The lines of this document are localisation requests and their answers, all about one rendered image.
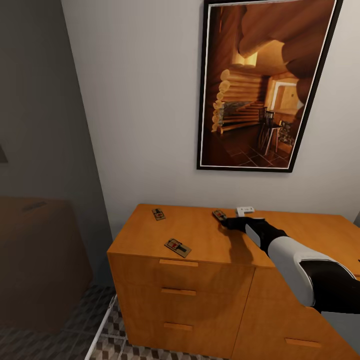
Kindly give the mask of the mousetrap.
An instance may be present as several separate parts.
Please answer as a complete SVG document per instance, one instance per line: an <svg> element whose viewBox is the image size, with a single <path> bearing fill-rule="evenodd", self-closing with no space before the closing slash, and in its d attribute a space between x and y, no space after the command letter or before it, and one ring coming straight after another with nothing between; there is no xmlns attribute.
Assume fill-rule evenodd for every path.
<svg viewBox="0 0 360 360"><path fill-rule="evenodd" d="M212 212L220 221L225 221L228 217L220 210L215 210Z"/></svg>
<svg viewBox="0 0 360 360"><path fill-rule="evenodd" d="M166 219L161 208L152 209L152 211L157 221Z"/></svg>
<svg viewBox="0 0 360 360"><path fill-rule="evenodd" d="M165 244L165 246L168 247L169 249L171 249L172 251L176 252L177 254L182 256L183 258L186 258L188 256L188 254L192 251L191 248L189 248L188 246L182 244L181 242L179 242L175 238L171 238Z"/></svg>

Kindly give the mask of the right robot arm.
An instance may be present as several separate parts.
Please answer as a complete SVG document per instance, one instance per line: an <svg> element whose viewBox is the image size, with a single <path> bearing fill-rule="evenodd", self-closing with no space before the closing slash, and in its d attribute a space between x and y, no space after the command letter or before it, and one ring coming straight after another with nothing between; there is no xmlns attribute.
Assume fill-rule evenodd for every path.
<svg viewBox="0 0 360 360"><path fill-rule="evenodd" d="M247 217L252 206L237 207L235 217L221 220L239 230L272 260L302 305L315 308L360 355L360 281L346 266L311 249L262 217Z"/></svg>

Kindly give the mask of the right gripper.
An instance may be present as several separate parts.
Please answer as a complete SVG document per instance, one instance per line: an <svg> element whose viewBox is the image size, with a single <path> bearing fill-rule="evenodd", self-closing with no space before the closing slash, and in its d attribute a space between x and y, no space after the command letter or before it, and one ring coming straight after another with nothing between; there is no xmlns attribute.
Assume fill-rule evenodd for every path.
<svg viewBox="0 0 360 360"><path fill-rule="evenodd" d="M239 230L242 232L240 228L240 223L242 220L247 218L236 218L236 217L228 217L226 220L221 220L221 224L224 227L227 227L229 230Z"/></svg>

